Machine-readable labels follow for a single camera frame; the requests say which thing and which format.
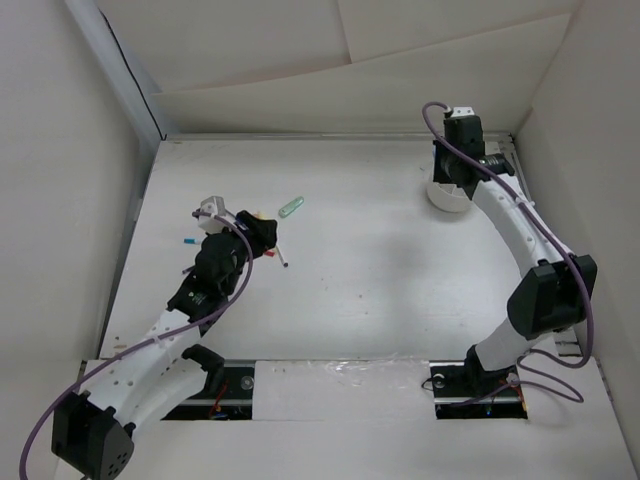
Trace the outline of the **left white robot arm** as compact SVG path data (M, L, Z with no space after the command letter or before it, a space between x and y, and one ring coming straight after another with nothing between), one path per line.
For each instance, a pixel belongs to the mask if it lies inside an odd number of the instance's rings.
M222 387L224 360L202 339L239 299L255 260L276 247L278 223L247 211L193 215L205 238L159 319L53 408L51 451L87 479L116 478L145 427L183 400Z

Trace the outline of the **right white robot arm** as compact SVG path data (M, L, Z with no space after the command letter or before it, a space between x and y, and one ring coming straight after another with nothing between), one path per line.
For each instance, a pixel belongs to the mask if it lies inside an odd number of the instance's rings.
M461 189L486 215L520 272L505 320L471 346L464 361L465 387L486 395L507 383L517 360L544 337L593 322L598 267L591 256L576 255L550 231L509 161L487 154L481 119L471 108L446 108L443 126L443 135L434 141L434 181Z

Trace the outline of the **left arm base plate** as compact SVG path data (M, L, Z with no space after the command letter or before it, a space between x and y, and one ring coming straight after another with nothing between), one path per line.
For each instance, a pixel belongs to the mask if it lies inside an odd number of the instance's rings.
M245 421L253 417L254 363L231 363L217 390L198 393L171 410L164 421Z

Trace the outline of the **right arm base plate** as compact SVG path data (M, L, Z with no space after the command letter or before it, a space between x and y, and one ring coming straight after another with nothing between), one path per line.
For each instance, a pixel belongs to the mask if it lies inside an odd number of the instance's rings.
M463 361L433 361L421 388L433 394L438 420L527 419L515 366L471 377Z

